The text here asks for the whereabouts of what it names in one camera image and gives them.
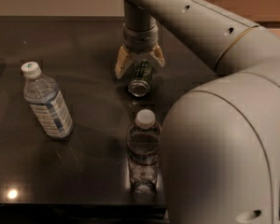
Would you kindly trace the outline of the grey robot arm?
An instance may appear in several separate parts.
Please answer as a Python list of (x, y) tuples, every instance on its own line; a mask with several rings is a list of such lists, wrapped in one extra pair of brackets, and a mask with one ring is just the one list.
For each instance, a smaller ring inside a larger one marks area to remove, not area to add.
[(276, 224), (280, 37), (204, 0), (125, 0), (219, 78), (181, 96), (162, 124), (171, 224)]

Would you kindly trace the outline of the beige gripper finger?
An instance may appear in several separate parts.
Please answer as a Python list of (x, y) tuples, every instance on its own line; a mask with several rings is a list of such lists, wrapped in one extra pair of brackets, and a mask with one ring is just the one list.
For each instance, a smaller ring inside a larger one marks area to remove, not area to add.
[(164, 56), (158, 43), (154, 45), (154, 47), (148, 52), (148, 54), (159, 64), (160, 67), (165, 66)]
[(127, 69), (133, 64), (133, 54), (122, 45), (119, 48), (118, 58), (115, 66), (115, 75), (117, 79), (121, 79)]

